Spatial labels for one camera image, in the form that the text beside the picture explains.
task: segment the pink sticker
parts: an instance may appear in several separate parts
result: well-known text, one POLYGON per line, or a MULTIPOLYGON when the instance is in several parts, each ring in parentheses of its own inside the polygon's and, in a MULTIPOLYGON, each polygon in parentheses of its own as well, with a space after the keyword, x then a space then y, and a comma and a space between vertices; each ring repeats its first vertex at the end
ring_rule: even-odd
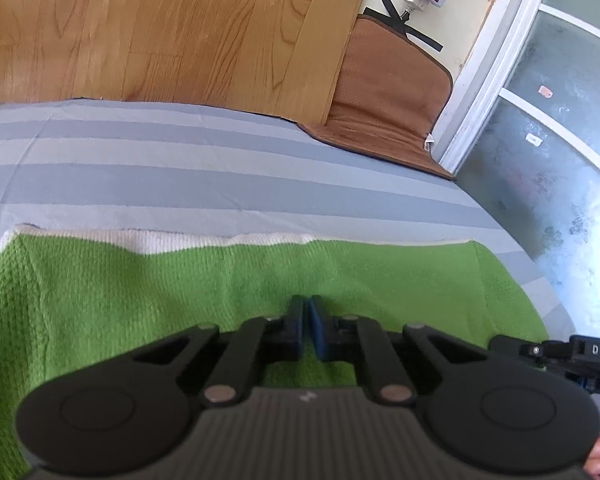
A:
POLYGON ((549 90, 546 86, 541 86, 540 89, 538 90, 538 93, 544 97, 546 97, 547 99, 551 99, 551 97, 554 96, 554 93, 551 92, 551 90, 549 90))

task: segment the bed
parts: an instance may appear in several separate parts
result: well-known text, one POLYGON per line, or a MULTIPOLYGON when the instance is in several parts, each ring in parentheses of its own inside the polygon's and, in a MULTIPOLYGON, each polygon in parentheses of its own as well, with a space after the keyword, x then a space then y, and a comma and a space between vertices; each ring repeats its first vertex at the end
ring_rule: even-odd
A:
POLYGON ((574 331, 533 261, 456 184, 267 116, 93 100, 0 106, 0 237, 22 223, 391 244, 473 239, 524 288, 551 337, 574 331))

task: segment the white wall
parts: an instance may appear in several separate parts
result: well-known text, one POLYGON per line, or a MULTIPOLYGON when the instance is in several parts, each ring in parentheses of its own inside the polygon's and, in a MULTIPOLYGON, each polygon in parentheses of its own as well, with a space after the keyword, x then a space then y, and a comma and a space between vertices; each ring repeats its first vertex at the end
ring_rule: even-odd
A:
MULTIPOLYGON (((403 0, 392 1, 398 12, 404 12, 403 0)), ((455 79, 469 56, 490 5, 490 0, 447 0, 441 9, 428 6, 423 12, 413 12, 408 25, 444 45, 442 52, 436 52, 428 46, 424 48, 446 66, 455 79)), ((364 0, 360 12, 365 7, 386 14, 380 0, 364 0)))

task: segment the ribbed fabric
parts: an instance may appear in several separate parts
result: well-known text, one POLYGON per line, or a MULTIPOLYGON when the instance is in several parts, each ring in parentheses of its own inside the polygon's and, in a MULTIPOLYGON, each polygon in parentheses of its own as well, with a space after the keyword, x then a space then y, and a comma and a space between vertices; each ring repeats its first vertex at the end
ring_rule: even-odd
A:
MULTIPOLYGON (((79 237, 16 233, 0 252, 0 480, 26 471, 13 413, 40 383, 197 322, 233 330, 283 312, 293 294, 320 294, 334 314, 370 316, 387 330, 424 322, 482 346, 497 333, 546 338, 524 292, 476 242, 316 240, 138 254, 79 237)), ((346 384, 354 375, 310 353, 302 364, 271 367, 267 382, 346 384)))

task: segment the black circular disc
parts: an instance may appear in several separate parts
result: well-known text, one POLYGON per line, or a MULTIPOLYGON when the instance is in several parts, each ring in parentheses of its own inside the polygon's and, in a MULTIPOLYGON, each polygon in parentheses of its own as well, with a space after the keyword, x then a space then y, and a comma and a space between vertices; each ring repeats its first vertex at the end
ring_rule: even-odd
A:
POLYGON ((192 414, 173 378, 146 365, 97 368, 46 383, 21 403, 16 432, 36 465, 111 476, 155 462, 183 438, 192 414))
POLYGON ((426 407, 447 450, 503 474, 546 474, 583 461, 600 432, 582 389, 531 367, 499 360, 458 366, 426 407))

